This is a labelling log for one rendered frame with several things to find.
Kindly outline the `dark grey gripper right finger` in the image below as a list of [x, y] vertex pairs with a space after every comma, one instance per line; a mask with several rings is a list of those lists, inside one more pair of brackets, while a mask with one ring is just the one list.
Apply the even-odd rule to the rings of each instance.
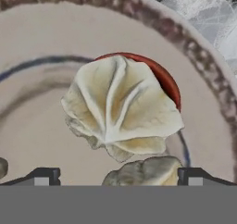
[[208, 186], [208, 185], [227, 185], [235, 186], [235, 183], [221, 178], [211, 176], [202, 168], [179, 168], [178, 184], [182, 186]]

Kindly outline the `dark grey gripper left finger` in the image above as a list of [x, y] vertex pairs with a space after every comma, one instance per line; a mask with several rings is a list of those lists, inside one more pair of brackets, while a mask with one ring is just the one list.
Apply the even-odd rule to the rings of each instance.
[[25, 177], [2, 183], [2, 186], [60, 186], [60, 168], [36, 168]]

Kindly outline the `cream pleated dumpling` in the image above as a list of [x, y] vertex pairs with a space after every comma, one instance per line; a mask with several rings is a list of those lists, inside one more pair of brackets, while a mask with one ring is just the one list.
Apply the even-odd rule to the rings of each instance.
[[105, 186], [177, 186], [178, 169], [182, 167], [175, 156], [153, 156], [127, 163], [109, 172]]
[[184, 127], [152, 70], [124, 56], [82, 66], [61, 104], [72, 132], [118, 162], [164, 153], [166, 138]]

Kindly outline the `beige plate with brown rim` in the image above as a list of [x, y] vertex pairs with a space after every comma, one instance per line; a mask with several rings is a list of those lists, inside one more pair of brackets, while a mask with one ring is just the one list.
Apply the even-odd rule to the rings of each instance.
[[[180, 89], [184, 127], [162, 154], [118, 162], [66, 122], [61, 100], [78, 70], [116, 52], [154, 60]], [[237, 181], [237, 80], [220, 53], [154, 0], [0, 0], [0, 180], [57, 167], [65, 185], [97, 185], [153, 156]]]

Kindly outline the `red round disc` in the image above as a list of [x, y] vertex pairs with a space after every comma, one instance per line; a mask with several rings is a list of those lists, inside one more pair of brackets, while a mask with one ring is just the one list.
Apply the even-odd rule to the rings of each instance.
[[136, 62], [145, 63], [155, 74], [155, 77], [159, 81], [164, 92], [175, 103], [177, 109], [181, 111], [180, 89], [177, 83], [175, 82], [175, 80], [173, 79], [173, 77], [160, 64], [158, 64], [157, 62], [155, 62], [154, 60], [148, 57], [137, 55], [134, 53], [126, 53], [126, 52], [116, 52], [116, 53], [106, 54], [103, 56], [99, 56], [95, 60], [99, 60], [99, 59], [110, 57], [110, 56], [125, 56], [126, 58], [132, 59]]

